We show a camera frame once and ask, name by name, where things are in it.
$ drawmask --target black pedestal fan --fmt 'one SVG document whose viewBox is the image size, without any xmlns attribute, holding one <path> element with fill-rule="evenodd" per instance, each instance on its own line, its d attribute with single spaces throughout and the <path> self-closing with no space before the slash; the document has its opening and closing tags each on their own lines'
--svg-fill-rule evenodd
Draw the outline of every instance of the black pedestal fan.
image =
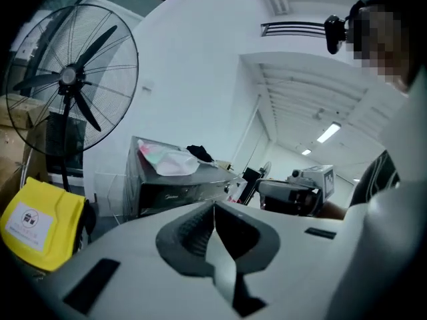
<svg viewBox="0 0 427 320">
<path fill-rule="evenodd" d="M 63 186 L 69 191 L 65 158 L 102 141 L 131 104 L 138 77 L 135 40 L 113 11 L 88 4 L 65 7 L 26 36 L 8 81 L 19 67 L 26 69 L 24 78 L 7 85 L 14 84 L 6 96 L 12 125 L 29 146 L 59 160 Z M 30 129 L 46 127 L 45 144 L 28 141 L 27 131 L 15 126 L 13 110 L 28 98 L 45 103 L 30 124 Z"/>
</svg>

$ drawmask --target lit light fixture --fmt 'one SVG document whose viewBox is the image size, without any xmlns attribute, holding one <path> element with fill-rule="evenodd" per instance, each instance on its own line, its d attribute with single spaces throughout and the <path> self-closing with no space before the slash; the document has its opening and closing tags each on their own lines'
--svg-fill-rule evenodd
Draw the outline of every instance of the lit light fixture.
<svg viewBox="0 0 427 320">
<path fill-rule="evenodd" d="M 341 128 L 341 125 L 339 123 L 336 122 L 332 122 L 332 124 L 330 125 L 330 127 L 322 134 L 322 136 L 320 136 L 318 138 L 318 141 L 320 143 L 325 142 L 326 140 L 328 140 L 333 134 L 335 134 L 337 131 L 339 131 Z"/>
</svg>

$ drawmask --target plastic bag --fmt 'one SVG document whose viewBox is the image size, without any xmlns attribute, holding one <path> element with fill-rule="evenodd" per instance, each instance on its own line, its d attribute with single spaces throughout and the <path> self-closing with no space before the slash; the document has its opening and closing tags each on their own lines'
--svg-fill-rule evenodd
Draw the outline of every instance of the plastic bag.
<svg viewBox="0 0 427 320">
<path fill-rule="evenodd" d="M 199 162 L 191 153 L 138 140 L 139 150 L 157 174 L 164 176 L 190 175 L 197 171 Z"/>
</svg>

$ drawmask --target headset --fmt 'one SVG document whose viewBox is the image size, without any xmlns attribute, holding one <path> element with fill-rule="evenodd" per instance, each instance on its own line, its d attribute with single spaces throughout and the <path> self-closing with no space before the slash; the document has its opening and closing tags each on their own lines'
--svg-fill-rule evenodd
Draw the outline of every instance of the headset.
<svg viewBox="0 0 427 320">
<path fill-rule="evenodd" d="M 382 4 L 382 0 L 359 0 L 350 9 L 350 14 L 343 20 L 336 15 L 329 16 L 325 23 L 325 36 L 328 51 L 335 55 L 347 39 L 346 21 L 353 20 L 362 8 Z"/>
</svg>

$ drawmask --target white label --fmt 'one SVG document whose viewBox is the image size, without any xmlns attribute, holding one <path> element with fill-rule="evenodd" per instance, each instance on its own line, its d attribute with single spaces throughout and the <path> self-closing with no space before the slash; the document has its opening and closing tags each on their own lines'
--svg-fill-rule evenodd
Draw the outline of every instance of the white label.
<svg viewBox="0 0 427 320">
<path fill-rule="evenodd" d="M 43 251 L 53 218 L 24 203 L 19 203 L 6 223 L 6 231 L 22 243 Z"/>
</svg>

